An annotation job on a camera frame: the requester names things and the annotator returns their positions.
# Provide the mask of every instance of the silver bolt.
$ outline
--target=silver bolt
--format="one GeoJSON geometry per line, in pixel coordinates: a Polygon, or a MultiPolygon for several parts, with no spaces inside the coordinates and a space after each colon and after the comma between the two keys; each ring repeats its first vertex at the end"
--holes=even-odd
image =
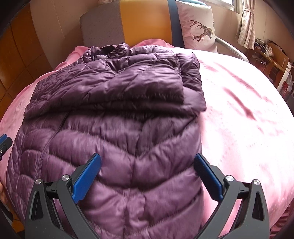
{"type": "Polygon", "coordinates": [[[258,179],[254,179],[253,182],[255,185],[260,185],[260,181],[258,179]]]}
{"type": "Polygon", "coordinates": [[[35,181],[36,184],[41,184],[41,182],[42,182],[41,179],[37,179],[37,180],[35,181]]]}
{"type": "Polygon", "coordinates": [[[67,181],[67,180],[69,180],[69,175],[65,174],[62,176],[61,179],[62,179],[62,181],[67,181]]]}
{"type": "Polygon", "coordinates": [[[226,176],[226,180],[227,180],[228,182],[232,182],[232,181],[234,181],[234,177],[231,176],[231,175],[228,175],[228,176],[226,176]]]}

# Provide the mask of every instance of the deer print pillow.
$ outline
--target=deer print pillow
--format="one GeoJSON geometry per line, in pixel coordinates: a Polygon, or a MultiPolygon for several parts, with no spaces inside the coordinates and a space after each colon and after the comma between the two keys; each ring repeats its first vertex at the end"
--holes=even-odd
{"type": "Polygon", "coordinates": [[[209,6],[176,0],[185,48],[216,52],[216,35],[209,6]]]}

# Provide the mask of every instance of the deer head illustration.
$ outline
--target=deer head illustration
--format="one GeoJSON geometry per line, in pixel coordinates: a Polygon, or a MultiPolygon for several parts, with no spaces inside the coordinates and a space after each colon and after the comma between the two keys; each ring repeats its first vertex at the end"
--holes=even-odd
{"type": "Polygon", "coordinates": [[[200,22],[195,21],[195,20],[189,20],[188,22],[191,23],[190,27],[193,27],[194,25],[198,24],[198,26],[196,26],[196,27],[200,27],[204,30],[204,33],[199,36],[194,36],[193,34],[191,34],[192,40],[199,42],[199,41],[202,41],[205,36],[208,36],[211,39],[212,29],[210,27],[206,27],[206,26],[202,25],[200,22]]]}

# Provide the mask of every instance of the pink bed sheet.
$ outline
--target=pink bed sheet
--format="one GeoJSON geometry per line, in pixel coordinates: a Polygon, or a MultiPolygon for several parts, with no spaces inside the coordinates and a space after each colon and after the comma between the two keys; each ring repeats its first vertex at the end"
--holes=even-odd
{"type": "MultiPolygon", "coordinates": [[[[282,216],[294,197],[294,118],[269,80],[254,66],[226,55],[174,48],[163,40],[150,39],[140,45],[161,45],[174,52],[192,51],[200,61],[200,74],[207,111],[199,117],[203,155],[222,172],[237,180],[261,181],[270,215],[270,226],[282,216]]],[[[82,55],[86,47],[76,47],[65,67],[82,55]]],[[[26,87],[13,101],[0,122],[0,135],[15,138],[23,113],[38,81],[26,87]]],[[[0,180],[5,186],[8,155],[0,162],[0,180]]],[[[217,202],[204,188],[205,223],[217,202]]],[[[237,202],[222,235],[236,216],[237,202]]]]}

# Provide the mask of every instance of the purple puffer jacket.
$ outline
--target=purple puffer jacket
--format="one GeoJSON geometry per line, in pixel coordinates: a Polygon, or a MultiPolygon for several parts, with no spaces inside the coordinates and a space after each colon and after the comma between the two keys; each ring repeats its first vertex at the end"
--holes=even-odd
{"type": "Polygon", "coordinates": [[[103,239],[193,238],[203,214],[192,163],[204,110],[193,53],[90,48],[40,81],[25,110],[6,178],[16,213],[24,222],[36,179],[58,180],[96,152],[102,168],[79,206],[103,239]]]}

